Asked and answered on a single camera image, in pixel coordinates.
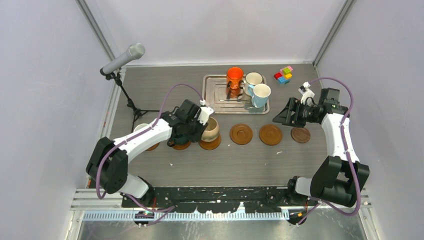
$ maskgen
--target gray wooden table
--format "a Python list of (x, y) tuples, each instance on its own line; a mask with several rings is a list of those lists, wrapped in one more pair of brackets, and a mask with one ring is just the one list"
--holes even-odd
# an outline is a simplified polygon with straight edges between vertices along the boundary
[[(215, 114), (220, 125), (222, 142), (212, 151), (192, 143), (185, 150), (174, 150), (162, 142), (155, 150), (143, 152), (129, 165), (129, 172), (143, 177), (157, 187), (212, 187), (212, 186), (285, 186), (293, 176), (312, 177), (327, 156), (324, 131), (317, 123), (306, 128), (311, 133), (307, 143), (297, 143), (290, 136), (289, 126), (276, 124), (283, 133), (282, 141), (268, 146), (259, 139), (259, 129), (271, 124), (272, 119), (286, 106), (290, 97), (300, 98), (299, 86), (317, 77), (311, 64), (292, 64), (293, 78), (289, 84), (279, 85), (274, 74), (284, 65), (241, 65), (245, 73), (264, 75), (271, 88), (270, 111), (263, 115)], [(123, 85), (135, 105), (141, 109), (158, 110), (166, 92), (177, 83), (187, 83), (202, 91), (203, 77), (207, 74), (225, 74), (231, 67), (167, 66), (128, 67)], [(312, 85), (315, 101), (320, 95), (320, 84)], [(197, 103), (197, 94), (185, 87), (177, 87), (169, 96), (165, 109), (172, 111), (184, 99)], [(111, 139), (131, 132), (132, 111), (124, 94), (120, 95), (112, 125)], [(157, 113), (149, 112), (137, 124), (150, 123)], [(230, 139), (235, 124), (247, 124), (253, 130), (253, 139), (246, 145), (237, 145)]]

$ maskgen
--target white wall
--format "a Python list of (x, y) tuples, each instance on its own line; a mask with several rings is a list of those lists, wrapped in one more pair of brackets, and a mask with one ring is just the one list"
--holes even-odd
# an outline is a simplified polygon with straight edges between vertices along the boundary
[(133, 65), (312, 62), (344, 0), (90, 0), (119, 52), (141, 42)]
[(0, 39), (0, 238), (63, 239), (109, 104), (109, 60), (73, 0), (3, 1)]
[(422, 0), (356, 1), (318, 66), (352, 88), (350, 132), (383, 239), (424, 233), (423, 13)]

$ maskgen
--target light blue mug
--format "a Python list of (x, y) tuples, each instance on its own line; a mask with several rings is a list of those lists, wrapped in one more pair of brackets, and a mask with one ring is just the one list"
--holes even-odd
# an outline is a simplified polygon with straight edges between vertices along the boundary
[(268, 101), (268, 97), (271, 95), (271, 88), (263, 83), (258, 85), (249, 85), (248, 90), (251, 92), (252, 105), (255, 108), (262, 108)]
[(253, 87), (258, 84), (261, 84), (263, 80), (264, 78), (262, 77), (261, 74), (257, 72), (249, 72), (248, 74), (246, 74), (246, 77), (244, 78), (244, 87), (243, 87), (244, 92), (247, 95), (252, 96)]

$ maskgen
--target tripod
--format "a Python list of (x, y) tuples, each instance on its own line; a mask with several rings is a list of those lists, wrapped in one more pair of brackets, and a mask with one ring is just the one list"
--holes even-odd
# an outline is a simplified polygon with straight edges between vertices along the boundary
[(121, 74), (119, 71), (117, 72), (117, 74), (115, 74), (114, 72), (106, 74), (105, 77), (106, 77), (106, 80), (110, 80), (110, 79), (115, 80), (116, 85), (118, 85), (120, 89), (122, 90), (123, 94), (125, 94), (126, 102), (127, 102), (126, 106), (132, 109), (132, 114), (134, 117), (132, 118), (131, 133), (134, 131), (134, 124), (138, 119), (143, 117), (148, 112), (159, 112), (159, 110), (143, 110), (136, 107), (133, 100), (130, 98), (130, 96), (128, 96), (127, 91), (125, 91), (124, 86), (122, 86)]

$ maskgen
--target round wooden coaster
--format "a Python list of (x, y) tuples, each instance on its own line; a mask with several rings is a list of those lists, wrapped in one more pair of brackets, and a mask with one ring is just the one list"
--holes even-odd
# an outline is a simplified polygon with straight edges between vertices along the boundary
[(307, 128), (293, 127), (291, 137), (300, 144), (307, 143), (311, 139), (311, 133)]
[(229, 137), (238, 145), (248, 144), (253, 138), (252, 129), (246, 124), (236, 124), (229, 131)]
[(155, 150), (155, 149), (159, 146), (159, 143), (160, 143), (160, 142), (158, 142), (158, 143), (156, 143), (155, 145), (153, 145), (153, 146), (151, 146), (151, 147), (147, 148), (147, 150), (146, 150), (146, 151), (152, 151), (152, 150)]
[(214, 150), (221, 144), (221, 135), (219, 135), (215, 140), (207, 142), (207, 141), (199, 141), (199, 145), (202, 149), (206, 150)]
[(280, 128), (274, 124), (263, 125), (259, 130), (260, 140), (270, 146), (277, 145), (283, 139), (283, 133)]
[(184, 149), (188, 148), (190, 146), (190, 144), (192, 144), (192, 142), (191, 141), (188, 141), (186, 144), (175, 145), (172, 148), (175, 149), (175, 150), (184, 150)]

